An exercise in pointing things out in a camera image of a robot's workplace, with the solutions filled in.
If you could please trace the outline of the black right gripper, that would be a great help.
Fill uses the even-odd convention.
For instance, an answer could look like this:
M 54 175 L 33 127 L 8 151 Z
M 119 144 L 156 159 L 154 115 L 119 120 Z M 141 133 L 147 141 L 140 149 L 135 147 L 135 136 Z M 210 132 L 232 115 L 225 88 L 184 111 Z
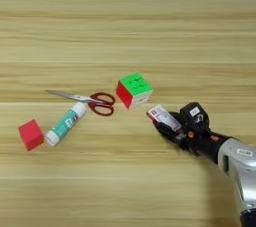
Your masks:
M 170 111 L 169 114 L 179 123 L 182 123 L 182 117 L 179 112 Z M 167 140 L 195 155 L 206 156 L 215 164 L 218 163 L 220 147 L 229 139 L 229 136 L 213 132 L 209 127 L 192 128 L 185 126 L 175 132 L 163 122 L 154 121 L 153 125 Z

